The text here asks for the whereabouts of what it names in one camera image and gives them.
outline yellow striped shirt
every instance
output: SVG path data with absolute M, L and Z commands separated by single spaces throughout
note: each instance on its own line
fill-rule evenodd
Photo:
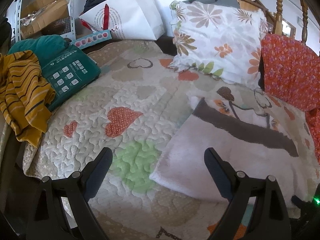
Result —
M 47 131 L 55 91 L 41 76 L 38 58 L 31 51 L 0 54 L 0 110 L 18 141 L 37 146 Z

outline white pillow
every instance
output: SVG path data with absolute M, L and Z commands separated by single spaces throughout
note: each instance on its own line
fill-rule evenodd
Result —
M 177 71 L 195 67 L 227 83 L 258 88 L 261 44 L 267 32 L 263 12 L 193 2 L 173 2 L 171 22 Z

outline white shopping bag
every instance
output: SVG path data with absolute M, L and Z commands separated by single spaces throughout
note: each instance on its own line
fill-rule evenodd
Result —
M 109 30 L 121 40 L 157 40 L 164 25 L 154 0 L 106 0 L 90 9 L 80 19 L 94 30 L 103 27 L 104 7 L 109 6 Z

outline perforated metal rack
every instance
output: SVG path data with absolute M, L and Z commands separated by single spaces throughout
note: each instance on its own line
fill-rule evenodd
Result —
M 70 30 L 71 31 L 61 35 L 63 38 L 69 38 L 72 41 L 74 41 L 76 39 L 74 1 L 75 0 L 70 0 L 70 2 L 68 4 L 69 15 L 70 15 Z M 16 13 L 15 13 L 15 23 L 14 23 L 16 42 L 21 40 L 21 33 L 20 33 L 21 5 L 22 5 L 22 0 L 18 0 L 17 7 L 16 7 Z

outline white fleece blanket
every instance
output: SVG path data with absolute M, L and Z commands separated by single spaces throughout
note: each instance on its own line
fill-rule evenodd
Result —
M 269 114 L 258 115 L 231 101 L 191 101 L 195 111 L 167 144 L 150 179 L 197 199 L 227 201 L 204 164 L 204 151 L 213 147 L 222 160 L 249 177 L 274 175 L 288 207 L 293 195 L 307 197 L 307 179 L 295 144 Z

